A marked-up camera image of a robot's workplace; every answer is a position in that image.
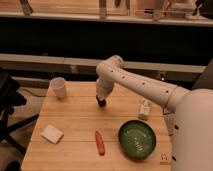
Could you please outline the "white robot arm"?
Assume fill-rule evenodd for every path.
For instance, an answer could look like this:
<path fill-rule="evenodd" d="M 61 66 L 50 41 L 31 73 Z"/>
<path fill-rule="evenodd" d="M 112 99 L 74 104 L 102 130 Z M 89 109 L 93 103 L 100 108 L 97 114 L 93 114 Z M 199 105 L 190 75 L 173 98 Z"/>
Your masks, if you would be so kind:
<path fill-rule="evenodd" d="M 213 171 L 213 90 L 188 90 L 123 69 L 114 55 L 96 66 L 96 97 L 104 101 L 117 83 L 174 114 L 171 171 Z"/>

